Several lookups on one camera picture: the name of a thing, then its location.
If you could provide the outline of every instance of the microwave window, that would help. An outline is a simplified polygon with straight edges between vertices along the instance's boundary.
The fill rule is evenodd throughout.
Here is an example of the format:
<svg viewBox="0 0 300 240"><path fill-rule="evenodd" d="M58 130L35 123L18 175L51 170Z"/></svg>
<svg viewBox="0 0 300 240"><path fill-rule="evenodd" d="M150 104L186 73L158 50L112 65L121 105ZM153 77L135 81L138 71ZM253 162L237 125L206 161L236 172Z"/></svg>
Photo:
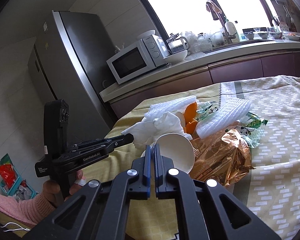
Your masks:
<svg viewBox="0 0 300 240"><path fill-rule="evenodd" d="M120 78L146 67L138 48L134 48L117 58L112 62L112 65Z"/></svg>

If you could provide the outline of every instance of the copper foil wrapper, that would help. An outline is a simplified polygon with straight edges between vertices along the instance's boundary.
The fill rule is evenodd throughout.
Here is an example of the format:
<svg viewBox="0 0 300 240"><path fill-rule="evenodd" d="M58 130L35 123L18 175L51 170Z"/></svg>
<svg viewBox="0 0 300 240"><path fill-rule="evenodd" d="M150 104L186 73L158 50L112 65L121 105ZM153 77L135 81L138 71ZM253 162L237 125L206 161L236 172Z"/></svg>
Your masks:
<svg viewBox="0 0 300 240"><path fill-rule="evenodd" d="M203 140L193 134L195 162L189 175L192 179L206 181L215 179L224 186L230 186L242 179L251 165L248 144L234 129L236 124L227 127Z"/></svg>

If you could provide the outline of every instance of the silver refrigerator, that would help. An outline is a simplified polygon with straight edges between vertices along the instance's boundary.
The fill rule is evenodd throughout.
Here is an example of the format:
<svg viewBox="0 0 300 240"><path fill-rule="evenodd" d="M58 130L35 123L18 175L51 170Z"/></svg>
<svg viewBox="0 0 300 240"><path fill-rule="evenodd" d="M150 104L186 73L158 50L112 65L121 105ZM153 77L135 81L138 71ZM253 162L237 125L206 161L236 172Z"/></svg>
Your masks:
<svg viewBox="0 0 300 240"><path fill-rule="evenodd" d="M68 103L68 144L103 138L117 121L99 96L115 83L106 63L114 50L95 14L52 11L37 35L29 73L43 104Z"/></svg>

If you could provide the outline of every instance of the pink sweater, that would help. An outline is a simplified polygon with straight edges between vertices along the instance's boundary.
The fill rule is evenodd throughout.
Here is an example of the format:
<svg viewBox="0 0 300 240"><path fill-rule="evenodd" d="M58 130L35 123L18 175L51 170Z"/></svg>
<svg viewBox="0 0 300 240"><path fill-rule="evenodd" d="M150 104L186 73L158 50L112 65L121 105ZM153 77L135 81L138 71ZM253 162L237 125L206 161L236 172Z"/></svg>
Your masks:
<svg viewBox="0 0 300 240"><path fill-rule="evenodd" d="M55 208L45 198L43 192L34 199L17 202L13 197L0 195L0 212L22 224L34 227Z"/></svg>

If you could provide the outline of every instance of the person's arm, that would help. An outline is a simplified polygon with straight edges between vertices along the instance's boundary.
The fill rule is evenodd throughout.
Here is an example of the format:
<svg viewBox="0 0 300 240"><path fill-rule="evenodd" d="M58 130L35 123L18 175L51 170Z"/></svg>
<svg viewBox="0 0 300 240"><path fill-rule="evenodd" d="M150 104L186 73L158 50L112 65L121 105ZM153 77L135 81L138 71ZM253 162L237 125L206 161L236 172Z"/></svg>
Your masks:
<svg viewBox="0 0 300 240"><path fill-rule="evenodd" d="M77 179L83 178L83 172L77 172ZM72 185L69 193L73 195L82 186ZM0 212L21 223L33 227L49 215L57 206L55 195L60 192L59 185L51 180L43 184L43 190L34 199L17 202L13 197L0 195Z"/></svg>

